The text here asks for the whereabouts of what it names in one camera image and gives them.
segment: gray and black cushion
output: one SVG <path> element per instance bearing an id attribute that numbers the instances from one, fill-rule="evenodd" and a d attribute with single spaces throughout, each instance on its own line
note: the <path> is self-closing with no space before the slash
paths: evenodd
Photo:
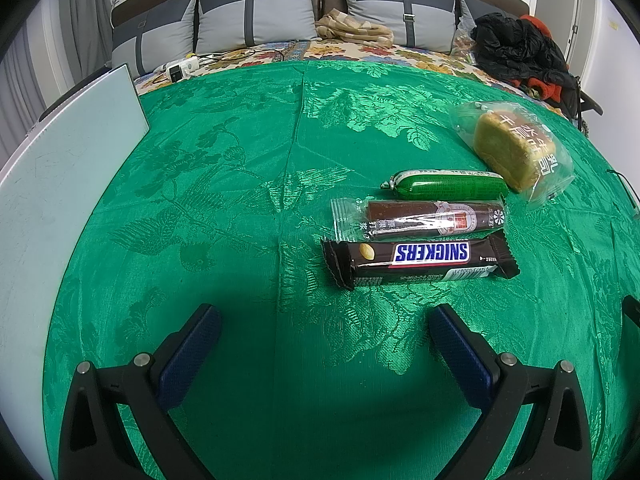
<path id="1" fill-rule="evenodd" d="M 389 27 L 396 44 L 451 51 L 456 0 L 347 0 L 347 4 L 354 18 Z"/>
<path id="2" fill-rule="evenodd" d="M 464 28 L 468 30 L 473 29 L 476 26 L 476 20 L 480 16 L 485 14 L 491 14 L 492 12 L 499 12 L 503 16 L 508 18 L 517 19 L 517 16 L 510 14 L 499 7 L 492 6 L 482 0 L 460 0 L 460 22 L 466 23 Z"/>
<path id="3" fill-rule="evenodd" d="M 133 78 L 193 51 L 196 0 L 167 0 L 113 29 L 114 67 L 127 63 Z"/>
<path id="4" fill-rule="evenodd" d="M 199 0 L 196 54 L 316 38 L 311 0 Z"/>

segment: bread loaf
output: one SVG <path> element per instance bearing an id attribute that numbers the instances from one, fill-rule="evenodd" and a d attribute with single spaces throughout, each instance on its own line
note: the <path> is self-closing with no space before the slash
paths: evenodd
<path id="1" fill-rule="evenodd" d="M 556 145 L 539 124 L 510 111 L 489 111 L 478 119 L 474 151 L 518 193 L 535 186 L 555 162 Z"/>

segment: green sausage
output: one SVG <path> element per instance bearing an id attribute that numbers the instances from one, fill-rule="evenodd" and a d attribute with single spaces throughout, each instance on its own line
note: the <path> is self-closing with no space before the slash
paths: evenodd
<path id="1" fill-rule="evenodd" d="M 405 170 L 383 182 L 404 200 L 496 200 L 507 195 L 507 185 L 497 173 L 462 170 Z"/>

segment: floral bedsheet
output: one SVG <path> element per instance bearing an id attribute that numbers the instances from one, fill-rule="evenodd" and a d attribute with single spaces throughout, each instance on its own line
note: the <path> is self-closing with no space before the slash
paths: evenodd
<path id="1" fill-rule="evenodd" d="M 204 60 L 200 69 L 194 72 L 194 76 L 221 72 L 231 68 L 279 62 L 281 60 L 311 59 L 369 61 L 372 63 L 413 66 L 414 68 L 449 74 L 523 97 L 562 116 L 562 112 L 558 108 L 553 108 L 545 102 L 532 99 L 521 90 L 494 79 L 478 67 L 464 63 L 446 54 L 398 45 L 394 45 L 391 48 L 381 48 L 339 40 L 265 43 L 252 48 L 235 50 L 211 62 Z M 370 69 L 371 75 L 376 76 L 377 70 L 375 66 L 372 66 Z M 172 84 L 164 73 L 148 74 L 136 79 L 134 83 L 138 95 Z"/>

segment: green tablecloth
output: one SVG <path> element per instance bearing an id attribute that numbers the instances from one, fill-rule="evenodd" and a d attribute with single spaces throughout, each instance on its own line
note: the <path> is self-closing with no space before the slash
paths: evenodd
<path id="1" fill-rule="evenodd" d="M 520 276 L 339 290 L 319 248 L 329 200 L 380 196 L 407 168 L 485 170 L 448 126 L 447 106 L 469 100 L 521 101 L 574 160 L 575 181 L 546 207 L 508 198 Z M 216 478 L 434 478 L 479 415 L 426 339 L 428 310 L 447 302 L 498 352 L 574 362 L 604 477 L 640 397 L 640 331 L 620 311 L 640 295 L 640 230 L 618 178 L 567 121 L 462 78 L 350 61 L 231 70 L 141 101 L 151 130 L 89 219 L 52 317 L 54 467 L 76 363 L 152 351 L 205 302 L 222 311 L 222 337 L 172 417 Z"/>

